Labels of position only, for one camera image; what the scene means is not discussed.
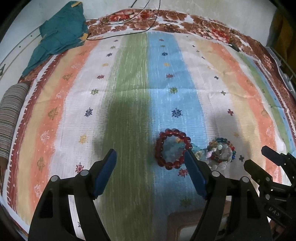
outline striped bolster pillow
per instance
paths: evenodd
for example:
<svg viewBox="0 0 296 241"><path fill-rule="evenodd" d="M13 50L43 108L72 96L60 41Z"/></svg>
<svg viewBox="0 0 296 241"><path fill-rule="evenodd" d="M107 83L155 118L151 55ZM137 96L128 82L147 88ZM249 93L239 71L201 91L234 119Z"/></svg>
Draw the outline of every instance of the striped bolster pillow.
<svg viewBox="0 0 296 241"><path fill-rule="evenodd" d="M5 92L0 103L0 157L7 160L20 110L28 91L27 84L13 85Z"/></svg>

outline blue stripe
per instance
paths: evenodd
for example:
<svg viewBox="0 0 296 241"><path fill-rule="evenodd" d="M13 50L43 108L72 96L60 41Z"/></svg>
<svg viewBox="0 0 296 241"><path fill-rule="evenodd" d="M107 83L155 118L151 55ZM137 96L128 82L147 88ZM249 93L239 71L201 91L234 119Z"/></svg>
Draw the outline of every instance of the blue stripe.
<svg viewBox="0 0 296 241"><path fill-rule="evenodd" d="M167 78L168 74L172 74L173 77ZM192 143L200 148L206 148L208 138L197 91L177 41L171 34L148 33L148 83L151 97L152 139L166 128L177 128L185 132ZM176 94L170 93L172 87L178 89ZM176 108L182 113L178 118L172 116L172 111ZM164 167L159 167L156 162L151 168L154 172L155 237L153 240L163 241L166 237L169 214L202 208L205 201L197 195L189 175L185 178L178 176L180 169L168 171ZM185 197L191 200L191 204L186 208L180 206L180 201Z"/></svg>
<svg viewBox="0 0 296 241"><path fill-rule="evenodd" d="M283 120L285 129L287 131L287 136L289 138L289 145L290 145L290 150L291 150L291 154L295 156L296 154L296 148L295 148L295 143L293 141L293 135L287 120L287 116L285 115L284 112L284 108L282 107L281 103L279 102L278 97L276 96L275 92L273 91L273 89L271 88L268 80L265 78L265 75L261 72L261 70L258 68L258 66L255 64L254 60L252 60L250 57L246 56L248 61L250 62L250 64L257 70L257 73L260 75L264 85L266 86L266 89L268 90L268 92L270 93L271 97L274 100L274 103L276 104L276 108L279 111L279 114Z"/></svg>

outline blue snowflake print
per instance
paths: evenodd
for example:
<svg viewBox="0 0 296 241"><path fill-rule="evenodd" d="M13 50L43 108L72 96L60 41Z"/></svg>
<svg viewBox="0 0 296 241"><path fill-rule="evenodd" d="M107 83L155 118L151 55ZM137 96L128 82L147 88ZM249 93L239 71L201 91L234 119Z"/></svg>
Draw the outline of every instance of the blue snowflake print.
<svg viewBox="0 0 296 241"><path fill-rule="evenodd" d="M174 109L172 110L172 117L177 117L179 118L180 116L182 115L182 110L179 110L179 109Z"/></svg>
<svg viewBox="0 0 296 241"><path fill-rule="evenodd" d="M84 116L89 117L90 115L92 115L92 111L93 111L93 109L89 108L88 110L85 111Z"/></svg>

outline red cross print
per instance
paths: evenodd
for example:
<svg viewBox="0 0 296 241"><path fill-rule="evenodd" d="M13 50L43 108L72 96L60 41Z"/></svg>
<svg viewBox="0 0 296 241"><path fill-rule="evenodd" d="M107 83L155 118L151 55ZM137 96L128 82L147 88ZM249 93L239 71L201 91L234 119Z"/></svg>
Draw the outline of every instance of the red cross print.
<svg viewBox="0 0 296 241"><path fill-rule="evenodd" d="M230 109L228 109L227 113L230 114L230 115L232 116L233 111L231 111Z"/></svg>

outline orange stripe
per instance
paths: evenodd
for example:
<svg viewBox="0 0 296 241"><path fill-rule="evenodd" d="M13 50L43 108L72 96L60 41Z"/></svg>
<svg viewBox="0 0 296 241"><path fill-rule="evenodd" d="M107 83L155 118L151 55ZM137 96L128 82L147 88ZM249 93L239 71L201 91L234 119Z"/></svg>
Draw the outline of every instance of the orange stripe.
<svg viewBox="0 0 296 241"><path fill-rule="evenodd" d="M53 92L51 89L43 91L51 92L51 97L48 100L47 106L44 110L44 117L41 122L41 126L38 127L36 140L35 140L35 151L33 156L33 162L31 164L30 174L30 197L31 197L31 208L35 210L36 205L39 201L39 197L36 196L34 187L40 185L40 191L42 192L47 185L49 180L49 165L52 154L55 152L54 141L58 130L59 123L62 118L64 101L71 89L74 80L79 73L80 69L85 64L90 51L98 44L98 41L87 41L83 46L79 47L80 51L70 61L68 66L64 69L60 75L60 79ZM41 135L48 132L47 136L50 138L46 142L41 141Z"/></svg>
<svg viewBox="0 0 296 241"><path fill-rule="evenodd" d="M258 123L259 136L262 146L269 146L270 148L276 150L275 143L275 131L272 119L269 115L262 115L261 112L264 110L264 106L262 104L262 99L260 94L258 93L256 87L248 79L248 77L241 70L239 63L231 56L231 54L227 51L225 47L223 47L219 43L211 43L213 50L227 63L229 64L231 70L235 73L237 83L246 91L247 102L254 113L256 121ZM269 137L266 133L267 129L270 130ZM265 158L266 167L265 170L273 176L275 182L281 183L281 171L280 168L275 165L273 162Z"/></svg>

